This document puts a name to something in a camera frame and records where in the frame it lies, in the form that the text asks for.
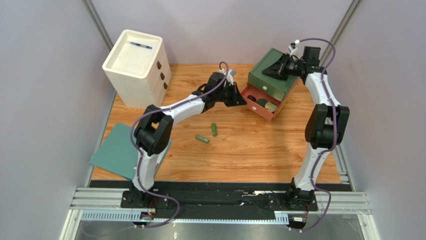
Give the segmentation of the gold mirrored round tin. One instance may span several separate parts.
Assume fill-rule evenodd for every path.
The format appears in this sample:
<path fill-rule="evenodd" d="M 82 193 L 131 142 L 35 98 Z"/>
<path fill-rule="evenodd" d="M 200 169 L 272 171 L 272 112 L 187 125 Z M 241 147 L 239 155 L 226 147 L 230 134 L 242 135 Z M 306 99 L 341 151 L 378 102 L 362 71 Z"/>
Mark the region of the gold mirrored round tin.
<path fill-rule="evenodd" d="M 274 112 L 278 109 L 278 106 L 277 106 L 277 105 L 275 105 L 273 102 L 269 102 L 269 101 L 268 101 L 268 102 L 265 104 L 264 108 L 265 108 L 265 109 L 267 109 L 268 111 L 270 111 L 270 112 L 274 113 Z"/>

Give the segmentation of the green top drawer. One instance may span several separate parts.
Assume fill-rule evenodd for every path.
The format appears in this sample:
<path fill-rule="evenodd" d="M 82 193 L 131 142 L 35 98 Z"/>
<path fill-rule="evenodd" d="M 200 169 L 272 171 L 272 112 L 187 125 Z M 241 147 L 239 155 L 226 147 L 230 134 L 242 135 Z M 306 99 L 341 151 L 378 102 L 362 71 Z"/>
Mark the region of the green top drawer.
<path fill-rule="evenodd" d="M 261 73 L 249 72 L 248 84 L 261 90 L 272 98 L 283 101 L 292 86 L 290 81 L 278 80 Z"/>

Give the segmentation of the black round jar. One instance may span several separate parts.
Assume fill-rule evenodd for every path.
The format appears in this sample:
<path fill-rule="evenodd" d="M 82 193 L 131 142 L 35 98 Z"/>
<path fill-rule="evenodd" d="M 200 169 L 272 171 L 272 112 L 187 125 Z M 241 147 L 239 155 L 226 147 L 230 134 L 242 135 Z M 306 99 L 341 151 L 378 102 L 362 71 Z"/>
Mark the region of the black round jar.
<path fill-rule="evenodd" d="M 253 95 L 248 95 L 247 98 L 249 100 L 251 100 L 252 102 L 256 102 L 257 101 L 257 99 Z"/>

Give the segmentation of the dark green round compact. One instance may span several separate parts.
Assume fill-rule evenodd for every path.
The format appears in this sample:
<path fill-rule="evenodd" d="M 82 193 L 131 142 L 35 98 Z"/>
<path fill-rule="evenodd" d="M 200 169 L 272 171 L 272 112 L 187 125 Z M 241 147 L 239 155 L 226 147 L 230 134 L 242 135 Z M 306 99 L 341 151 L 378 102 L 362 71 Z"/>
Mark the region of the dark green round compact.
<path fill-rule="evenodd" d="M 265 107 L 266 106 L 266 103 L 268 102 L 268 100 L 267 99 L 265 99 L 265 98 L 261 98 L 261 99 L 258 99 L 257 101 L 256 101 L 256 103 L 259 105 L 259 106 L 261 106 L 261 107 Z"/>

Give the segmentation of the light green lipstick tube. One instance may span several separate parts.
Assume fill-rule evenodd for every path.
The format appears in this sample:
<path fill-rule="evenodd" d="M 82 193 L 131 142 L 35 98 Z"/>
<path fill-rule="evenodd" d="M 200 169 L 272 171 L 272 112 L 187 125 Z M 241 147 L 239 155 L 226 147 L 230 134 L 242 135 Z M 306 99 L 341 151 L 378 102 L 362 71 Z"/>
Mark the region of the light green lipstick tube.
<path fill-rule="evenodd" d="M 206 137 L 203 137 L 203 136 L 201 136 L 199 134 L 195 135 L 195 139 L 198 140 L 198 141 L 201 141 L 203 143 L 206 143 L 206 144 L 208 144 L 210 142 L 209 139 L 207 139 Z"/>

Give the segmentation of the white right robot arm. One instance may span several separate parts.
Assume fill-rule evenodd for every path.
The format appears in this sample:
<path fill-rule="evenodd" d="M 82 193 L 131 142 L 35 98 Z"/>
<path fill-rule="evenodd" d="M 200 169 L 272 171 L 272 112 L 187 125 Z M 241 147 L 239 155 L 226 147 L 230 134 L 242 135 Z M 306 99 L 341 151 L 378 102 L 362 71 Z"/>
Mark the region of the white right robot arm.
<path fill-rule="evenodd" d="M 306 46 L 301 58 L 284 53 L 262 74 L 286 81 L 299 77 L 309 90 L 314 108 L 305 128 L 307 151 L 302 166 L 286 191 L 286 202 L 294 208 L 309 205 L 315 195 L 316 180 L 327 156 L 342 141 L 350 110 L 334 97 L 324 67 L 320 66 L 319 47 Z"/>

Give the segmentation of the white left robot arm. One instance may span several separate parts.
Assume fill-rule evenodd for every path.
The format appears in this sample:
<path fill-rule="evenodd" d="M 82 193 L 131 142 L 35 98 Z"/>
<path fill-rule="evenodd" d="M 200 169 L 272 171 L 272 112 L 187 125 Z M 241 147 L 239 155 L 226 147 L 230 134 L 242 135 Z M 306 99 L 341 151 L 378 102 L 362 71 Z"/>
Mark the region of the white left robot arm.
<path fill-rule="evenodd" d="M 226 107 L 246 105 L 233 77 L 235 69 L 214 72 L 207 83 L 201 85 L 185 99 L 162 107 L 149 105 L 134 124 L 132 144 L 138 151 L 135 176 L 130 192 L 141 202 L 146 202 L 146 192 L 154 185 L 155 175 L 170 146 L 173 127 L 183 120 L 202 114 L 216 103 Z"/>

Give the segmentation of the red drawer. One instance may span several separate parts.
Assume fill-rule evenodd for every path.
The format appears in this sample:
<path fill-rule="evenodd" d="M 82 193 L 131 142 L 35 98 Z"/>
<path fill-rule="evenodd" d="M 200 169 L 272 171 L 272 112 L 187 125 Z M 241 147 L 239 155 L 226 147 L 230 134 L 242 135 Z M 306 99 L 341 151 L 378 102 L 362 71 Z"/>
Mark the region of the red drawer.
<path fill-rule="evenodd" d="M 281 111 L 282 107 L 285 104 L 285 101 L 278 101 L 275 98 L 267 95 L 266 93 L 262 92 L 261 90 L 255 88 L 254 86 L 250 84 L 246 84 L 245 88 L 241 91 L 241 95 L 244 98 L 244 100 L 247 102 L 247 108 L 253 111 L 254 113 L 262 116 L 263 118 L 271 121 L 274 119 L 279 112 Z M 252 95 L 256 98 L 256 102 L 259 99 L 266 99 L 268 102 L 272 102 L 275 105 L 277 105 L 277 110 L 275 112 L 270 112 L 264 107 L 258 105 L 256 102 L 253 102 L 247 98 L 247 96 Z"/>

